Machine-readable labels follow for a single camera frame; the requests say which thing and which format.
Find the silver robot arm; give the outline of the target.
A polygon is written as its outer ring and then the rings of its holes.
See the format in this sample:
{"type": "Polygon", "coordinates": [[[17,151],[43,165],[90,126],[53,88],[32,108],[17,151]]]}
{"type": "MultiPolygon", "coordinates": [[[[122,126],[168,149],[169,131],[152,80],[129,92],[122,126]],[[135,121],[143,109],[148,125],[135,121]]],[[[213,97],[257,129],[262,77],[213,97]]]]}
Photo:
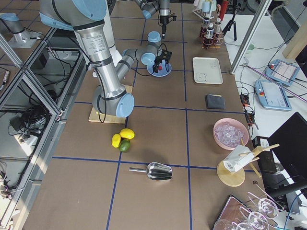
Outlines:
{"type": "Polygon", "coordinates": [[[117,117],[127,117],[134,108],[134,97],[121,84],[123,77],[136,61],[153,66],[162,53],[161,36],[157,31],[148,34],[145,48],[127,49],[114,64],[103,28],[108,15],[104,0],[42,0],[41,22],[50,27],[74,31],[88,63],[94,68],[100,85],[93,97],[96,111],[117,117]]]}
{"type": "Polygon", "coordinates": [[[165,38],[167,25],[170,23],[170,18],[176,17],[171,14],[169,8],[169,0],[135,0],[134,1],[142,11],[145,19],[150,19],[156,12],[159,12],[159,22],[161,26],[162,38],[165,38]]]}

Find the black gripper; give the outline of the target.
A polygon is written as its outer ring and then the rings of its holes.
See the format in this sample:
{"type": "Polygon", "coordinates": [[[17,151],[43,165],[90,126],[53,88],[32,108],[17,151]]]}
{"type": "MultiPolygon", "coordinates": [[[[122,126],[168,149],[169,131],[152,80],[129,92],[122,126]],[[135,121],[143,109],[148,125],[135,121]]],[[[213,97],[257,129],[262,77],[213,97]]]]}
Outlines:
{"type": "Polygon", "coordinates": [[[166,35],[166,25],[169,23],[169,16],[168,15],[160,15],[159,16],[159,25],[162,27],[162,38],[165,39],[166,35]]]}
{"type": "Polygon", "coordinates": [[[160,63],[162,62],[162,55],[157,55],[155,57],[155,60],[154,60],[154,64],[153,64],[153,73],[158,73],[158,68],[160,66],[160,63]]]}

